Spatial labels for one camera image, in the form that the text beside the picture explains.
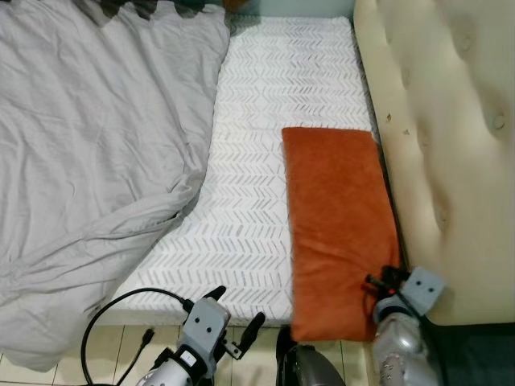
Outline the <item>orange velvet pillow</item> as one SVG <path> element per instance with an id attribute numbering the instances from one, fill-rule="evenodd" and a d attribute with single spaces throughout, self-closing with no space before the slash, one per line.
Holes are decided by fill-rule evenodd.
<path id="1" fill-rule="evenodd" d="M 372 341 L 376 290 L 400 265 L 400 241 L 379 148 L 369 131 L 282 131 L 293 245 L 293 339 Z"/>

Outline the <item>grey duvet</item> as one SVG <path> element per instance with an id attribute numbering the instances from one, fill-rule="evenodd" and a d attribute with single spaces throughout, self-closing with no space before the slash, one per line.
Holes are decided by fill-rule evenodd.
<path id="1" fill-rule="evenodd" d="M 0 0 L 0 356 L 47 372 L 199 194 L 228 14 Z"/>

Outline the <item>black right robot foot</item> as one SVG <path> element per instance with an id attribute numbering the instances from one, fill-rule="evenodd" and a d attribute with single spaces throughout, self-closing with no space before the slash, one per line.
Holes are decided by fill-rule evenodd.
<path id="1" fill-rule="evenodd" d="M 294 352 L 298 343 L 293 339 L 293 330 L 290 325 L 280 327 L 276 339 L 275 357 L 278 365 L 286 363 L 290 354 Z"/>

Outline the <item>grey right robot leg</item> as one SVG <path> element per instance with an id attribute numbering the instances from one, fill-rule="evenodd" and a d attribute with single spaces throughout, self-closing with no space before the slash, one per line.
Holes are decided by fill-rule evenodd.
<path id="1" fill-rule="evenodd" d="M 286 354 L 281 386 L 347 386 L 331 361 L 309 345 L 298 345 Z"/>

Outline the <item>cream padded headboard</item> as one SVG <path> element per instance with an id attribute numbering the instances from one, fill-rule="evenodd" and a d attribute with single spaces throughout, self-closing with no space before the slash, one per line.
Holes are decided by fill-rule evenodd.
<path id="1" fill-rule="evenodd" d="M 438 325 L 514 320 L 515 0 L 356 0 L 353 25 L 410 264 Z"/>

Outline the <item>white patterned mattress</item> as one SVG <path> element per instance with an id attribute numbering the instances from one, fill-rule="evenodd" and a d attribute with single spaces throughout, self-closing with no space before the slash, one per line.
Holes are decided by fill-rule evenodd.
<path id="1" fill-rule="evenodd" d="M 171 294 L 195 299 L 227 288 L 236 325 L 293 315 L 293 253 L 281 132 L 327 126 L 375 132 L 348 18 L 235 16 L 217 81 L 208 170 L 183 220 L 119 287 L 109 325 L 173 325 Z"/>

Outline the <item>dark patterned blanket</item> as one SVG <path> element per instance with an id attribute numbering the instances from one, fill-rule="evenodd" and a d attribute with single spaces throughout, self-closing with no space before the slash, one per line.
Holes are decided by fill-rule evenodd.
<path id="1" fill-rule="evenodd" d="M 144 21 L 177 14 L 190 19 L 200 14 L 232 14 L 248 0 L 70 0 L 97 26 L 102 27 L 120 14 L 135 14 Z"/>

